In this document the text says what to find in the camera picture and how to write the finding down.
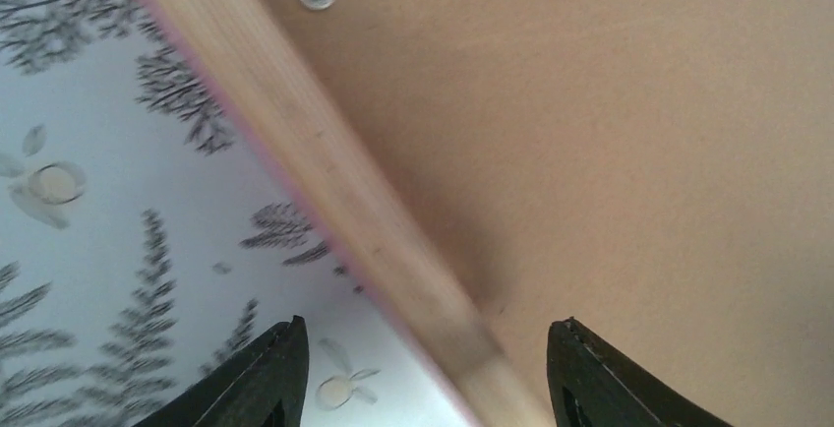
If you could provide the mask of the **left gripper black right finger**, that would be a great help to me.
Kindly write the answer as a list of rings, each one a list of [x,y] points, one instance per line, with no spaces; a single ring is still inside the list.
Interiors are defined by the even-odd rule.
[[[559,427],[730,427],[575,318],[550,325],[547,379]]]

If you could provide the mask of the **pink wooden photo frame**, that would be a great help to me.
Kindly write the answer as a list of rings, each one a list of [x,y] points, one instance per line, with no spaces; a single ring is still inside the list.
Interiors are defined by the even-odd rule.
[[[833,0],[150,0],[489,426],[574,317],[736,426],[833,422]]]

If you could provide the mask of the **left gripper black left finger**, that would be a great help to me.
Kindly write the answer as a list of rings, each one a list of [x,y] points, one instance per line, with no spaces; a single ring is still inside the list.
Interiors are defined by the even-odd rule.
[[[137,427],[301,425],[310,348],[305,320],[280,322]]]

